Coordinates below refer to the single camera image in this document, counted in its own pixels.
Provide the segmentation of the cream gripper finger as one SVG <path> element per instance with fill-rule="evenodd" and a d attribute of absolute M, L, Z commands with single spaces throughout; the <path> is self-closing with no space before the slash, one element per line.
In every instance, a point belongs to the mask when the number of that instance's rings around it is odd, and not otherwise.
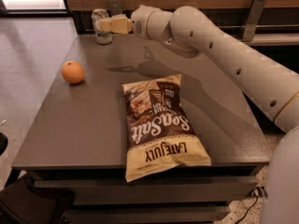
<path fill-rule="evenodd" d="M 95 27 L 98 31 L 111 32 L 111 21 L 110 19 L 101 19 L 95 22 Z"/>

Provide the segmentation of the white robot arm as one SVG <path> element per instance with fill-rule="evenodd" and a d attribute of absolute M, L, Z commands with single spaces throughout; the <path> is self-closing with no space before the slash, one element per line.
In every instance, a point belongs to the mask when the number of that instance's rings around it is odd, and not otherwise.
<path fill-rule="evenodd" d="M 205 53 L 286 133 L 268 167 L 260 224 L 299 224 L 299 74 L 227 35 L 195 7 L 141 6 L 131 17 L 99 19 L 94 27 L 132 32 L 186 58 Z"/>

